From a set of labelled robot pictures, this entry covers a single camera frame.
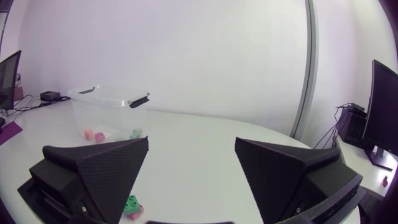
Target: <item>monitor stand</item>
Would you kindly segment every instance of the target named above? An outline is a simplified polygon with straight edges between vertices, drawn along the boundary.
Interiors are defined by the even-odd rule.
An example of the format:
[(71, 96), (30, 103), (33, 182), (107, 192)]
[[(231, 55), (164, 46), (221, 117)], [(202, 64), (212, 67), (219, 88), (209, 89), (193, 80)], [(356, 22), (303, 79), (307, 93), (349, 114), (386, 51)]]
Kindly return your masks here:
[(383, 152), (384, 149), (380, 147), (377, 147), (376, 153), (369, 150), (365, 150), (366, 155), (369, 157), (369, 160), (372, 162), (374, 166), (392, 171), (393, 168), (395, 168), (394, 163), (389, 162), (387, 157), (383, 156)]

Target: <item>textured black surface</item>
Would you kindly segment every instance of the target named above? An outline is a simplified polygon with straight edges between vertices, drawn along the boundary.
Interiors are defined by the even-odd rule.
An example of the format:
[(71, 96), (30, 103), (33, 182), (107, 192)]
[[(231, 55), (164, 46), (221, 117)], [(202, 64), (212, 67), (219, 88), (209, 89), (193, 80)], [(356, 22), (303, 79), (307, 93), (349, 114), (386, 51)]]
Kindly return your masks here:
[(112, 224), (120, 220), (148, 147), (144, 138), (68, 149), (46, 146), (43, 154), (79, 173), (103, 218)]
[(302, 149), (240, 138), (235, 151), (264, 223), (279, 221), (304, 173), (340, 156), (336, 149)]

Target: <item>green toy block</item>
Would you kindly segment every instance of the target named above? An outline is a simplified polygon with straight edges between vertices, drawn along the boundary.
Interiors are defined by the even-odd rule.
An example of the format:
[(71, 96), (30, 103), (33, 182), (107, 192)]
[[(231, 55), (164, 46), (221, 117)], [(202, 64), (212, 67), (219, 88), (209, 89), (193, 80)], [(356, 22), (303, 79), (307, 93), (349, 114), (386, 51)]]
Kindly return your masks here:
[(124, 141), (124, 140), (126, 140), (126, 139), (124, 139), (124, 138), (122, 138), (122, 137), (118, 137), (118, 138), (116, 139), (116, 141)]
[(141, 128), (134, 128), (132, 130), (132, 134), (130, 135), (130, 139), (136, 139), (142, 134)]
[(140, 213), (141, 208), (139, 207), (137, 198), (135, 195), (130, 195), (129, 198), (127, 199), (126, 204), (124, 205), (124, 210), (123, 212), (126, 215), (132, 215), (135, 213)]

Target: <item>white table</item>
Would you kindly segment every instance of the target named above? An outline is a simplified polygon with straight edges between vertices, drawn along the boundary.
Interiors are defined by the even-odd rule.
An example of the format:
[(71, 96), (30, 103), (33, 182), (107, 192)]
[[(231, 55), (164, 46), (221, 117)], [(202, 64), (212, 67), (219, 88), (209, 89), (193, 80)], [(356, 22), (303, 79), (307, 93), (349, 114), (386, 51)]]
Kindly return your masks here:
[[(25, 112), (24, 130), (0, 146), (0, 197), (16, 223), (39, 223), (17, 189), (43, 159), (44, 145), (89, 144), (80, 137), (71, 102)], [(149, 152), (132, 193), (148, 220), (176, 223), (262, 223), (234, 151), (235, 137), (308, 147), (284, 134), (223, 118), (148, 111)], [(132, 224), (122, 215), (120, 223)]]
[[(337, 137), (337, 145), (343, 153), (343, 159), (346, 165), (363, 176), (361, 186), (373, 190), (383, 197), (386, 196), (390, 184), (383, 187), (382, 181), (385, 176), (388, 176), (387, 179), (389, 183), (391, 183), (396, 173), (397, 161), (387, 151), (384, 151), (384, 156), (394, 165), (394, 169), (388, 171), (372, 165), (363, 149), (345, 143), (340, 136)], [(359, 223), (358, 220), (359, 210), (355, 208), (351, 215), (345, 220), (345, 223)]]

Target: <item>wire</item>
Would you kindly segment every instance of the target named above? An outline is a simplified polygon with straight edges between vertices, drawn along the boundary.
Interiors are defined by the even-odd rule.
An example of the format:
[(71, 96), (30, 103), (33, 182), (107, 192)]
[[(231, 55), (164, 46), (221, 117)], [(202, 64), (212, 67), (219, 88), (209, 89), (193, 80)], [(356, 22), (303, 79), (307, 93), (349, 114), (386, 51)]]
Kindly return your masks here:
[(338, 122), (337, 122), (336, 125), (335, 125), (334, 130), (331, 132), (331, 134), (330, 134), (328, 140), (325, 142), (325, 144), (323, 145), (322, 149), (325, 148), (325, 146), (328, 144), (328, 142), (329, 142), (329, 140), (330, 140), (330, 138), (331, 138), (332, 136), (333, 136), (332, 140), (333, 140), (333, 143), (334, 143), (334, 141), (335, 141), (335, 139), (336, 139), (336, 138), (335, 138), (335, 134), (336, 134), (336, 132), (337, 132), (337, 127), (338, 127), (340, 121), (347, 115), (347, 113), (348, 113), (348, 111), (346, 111), (344, 114), (342, 114), (342, 115), (340, 116)]
[(32, 99), (33, 99), (33, 96), (32, 96), (32, 95), (30, 95), (30, 94), (28, 94), (28, 95), (26, 95), (26, 96), (22, 97), (22, 99), (20, 99), (20, 100), (18, 101), (18, 103), (20, 103), (22, 100), (24, 100), (24, 99), (25, 99), (26, 97), (28, 97), (28, 96), (32, 97)]
[(12, 120), (12, 121), (15, 121), (15, 119), (18, 117), (18, 115), (22, 114), (23, 112), (30, 111), (30, 110), (33, 110), (33, 109), (36, 109), (36, 108), (41, 108), (41, 107), (45, 107), (45, 106), (50, 106), (50, 105), (52, 105), (52, 104), (54, 104), (54, 103), (58, 103), (58, 102), (61, 102), (61, 101), (70, 100), (70, 97), (62, 96), (61, 98), (59, 98), (58, 100), (56, 100), (56, 101), (54, 101), (54, 102), (45, 102), (45, 103), (39, 104), (38, 106), (33, 106), (33, 107), (32, 107), (32, 103), (33, 103), (34, 101), (36, 101), (36, 100), (34, 100), (34, 101), (32, 101), (32, 100), (33, 100), (34, 98), (36, 98), (36, 97), (33, 97), (33, 96), (32, 96), (32, 99), (28, 102), (27, 106), (24, 106), (24, 107), (19, 108), (19, 109), (14, 109), (15, 112), (13, 112), (13, 113), (11, 113), (11, 114), (9, 114), (9, 115), (7, 115), (7, 116), (11, 116), (11, 115), (15, 114), (16, 112), (20, 112), (19, 114), (15, 115), (14, 120)]
[[(321, 138), (321, 140), (318, 141), (318, 143), (313, 147), (313, 149), (315, 149), (315, 148), (319, 145), (319, 143), (321, 143), (321, 141), (329, 134), (329, 132), (332, 131), (330, 137), (329, 137), (328, 140), (326, 141), (325, 145), (322, 147), (322, 149), (325, 148), (325, 146), (327, 145), (328, 141), (329, 141), (330, 138), (332, 137), (333, 133), (335, 133), (335, 129), (336, 129), (337, 126), (338, 126), (338, 123), (339, 123), (339, 122), (337, 121), (337, 118), (336, 118), (336, 114), (337, 114), (338, 110), (339, 110), (340, 108), (344, 108), (344, 107), (345, 107), (346, 105), (348, 105), (348, 104), (351, 104), (351, 103), (345, 103), (345, 104), (343, 104), (343, 105), (341, 105), (341, 106), (337, 106), (337, 107), (336, 107), (336, 108), (337, 108), (336, 113), (335, 113), (336, 124), (333, 125), (333, 126), (329, 129), (328, 132), (326, 132), (326, 134)], [(347, 113), (347, 111), (346, 111), (343, 115), (341, 115), (339, 121), (346, 115), (346, 113)]]

